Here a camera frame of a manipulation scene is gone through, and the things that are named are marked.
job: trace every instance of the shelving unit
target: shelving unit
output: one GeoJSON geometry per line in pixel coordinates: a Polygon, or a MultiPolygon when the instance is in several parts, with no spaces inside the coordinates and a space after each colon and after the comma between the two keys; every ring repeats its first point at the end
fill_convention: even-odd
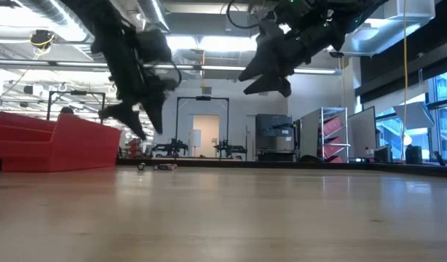
{"type": "Polygon", "coordinates": [[[348,162],[347,117],[346,108],[320,108],[304,116],[301,119],[301,154],[316,155],[329,163],[348,162]],[[342,159],[339,154],[343,150],[346,156],[342,159]]]}

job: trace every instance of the cable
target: cable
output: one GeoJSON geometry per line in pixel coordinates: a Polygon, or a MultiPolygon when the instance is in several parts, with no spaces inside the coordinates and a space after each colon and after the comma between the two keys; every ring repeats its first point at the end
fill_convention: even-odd
{"type": "Polygon", "coordinates": [[[47,48],[45,51],[44,51],[43,49],[39,49],[39,48],[37,48],[37,47],[34,47],[34,48],[33,48],[33,53],[34,53],[35,55],[38,55],[38,54],[41,54],[41,55],[49,54],[49,53],[50,53],[50,47],[47,48]]]}
{"type": "Polygon", "coordinates": [[[173,61],[170,61],[170,62],[172,63],[173,68],[174,68],[174,69],[177,71],[177,73],[178,73],[178,83],[177,83],[177,86],[179,86],[179,85],[181,84],[181,81],[183,81],[183,77],[182,77],[181,72],[180,72],[180,69],[178,69],[177,65],[176,65],[173,61]]]}
{"type": "Polygon", "coordinates": [[[403,128],[401,133],[401,159],[405,155],[405,128],[406,128],[406,101],[408,99],[408,42],[406,37],[406,0],[403,0],[403,30],[405,37],[403,39],[403,59],[405,68],[405,107],[403,114],[403,128]]]}
{"type": "Polygon", "coordinates": [[[226,7],[226,17],[229,20],[229,22],[234,27],[239,28],[239,29],[251,29],[251,28],[255,28],[256,26],[258,26],[259,25],[258,23],[254,24],[254,25],[245,25],[245,26],[243,26],[243,25],[237,25],[235,22],[233,22],[232,18],[230,17],[230,7],[232,7],[232,5],[234,4],[235,1],[236,0],[231,0],[229,2],[229,5],[226,7]]]}
{"type": "MultiPolygon", "coordinates": [[[[227,5],[227,4],[223,4],[223,6],[222,6],[222,8],[221,8],[221,11],[219,12],[219,14],[222,15],[222,11],[224,10],[224,7],[225,7],[226,5],[227,5]]],[[[240,9],[237,7],[236,4],[232,4],[232,6],[233,6],[238,12],[240,11],[240,9]]]]}
{"type": "MultiPolygon", "coordinates": [[[[36,56],[33,58],[33,60],[38,60],[41,55],[46,54],[42,50],[45,48],[45,46],[47,44],[49,44],[49,42],[46,42],[46,44],[42,47],[41,50],[39,50],[39,53],[36,54],[36,56]]],[[[21,79],[23,79],[23,77],[29,72],[29,69],[31,69],[31,66],[29,66],[28,69],[26,69],[26,71],[23,74],[21,74],[20,78],[9,89],[5,90],[5,92],[2,93],[1,97],[6,95],[8,92],[12,91],[12,89],[15,88],[17,86],[17,84],[20,83],[21,79]]]]}

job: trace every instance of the red bin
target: red bin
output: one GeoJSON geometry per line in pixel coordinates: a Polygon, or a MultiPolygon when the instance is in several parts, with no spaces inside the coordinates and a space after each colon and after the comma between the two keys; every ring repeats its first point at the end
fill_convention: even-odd
{"type": "Polygon", "coordinates": [[[56,122],[0,112],[4,172],[59,172],[115,165],[121,131],[61,114],[56,122]]]}

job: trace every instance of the yellow cable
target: yellow cable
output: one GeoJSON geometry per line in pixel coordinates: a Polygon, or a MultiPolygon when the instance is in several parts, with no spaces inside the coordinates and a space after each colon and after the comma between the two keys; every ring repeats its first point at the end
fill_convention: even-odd
{"type": "Polygon", "coordinates": [[[405,67],[405,112],[403,114],[403,128],[401,133],[401,159],[405,155],[405,128],[406,128],[406,101],[408,100],[408,42],[406,37],[406,0],[403,0],[403,30],[405,37],[403,39],[403,59],[405,67]]]}

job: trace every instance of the wooden floor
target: wooden floor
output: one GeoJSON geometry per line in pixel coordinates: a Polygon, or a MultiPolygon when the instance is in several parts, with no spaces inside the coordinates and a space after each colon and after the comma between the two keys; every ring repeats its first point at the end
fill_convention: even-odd
{"type": "Polygon", "coordinates": [[[447,180],[180,167],[5,174],[7,261],[447,261],[447,180]]]}

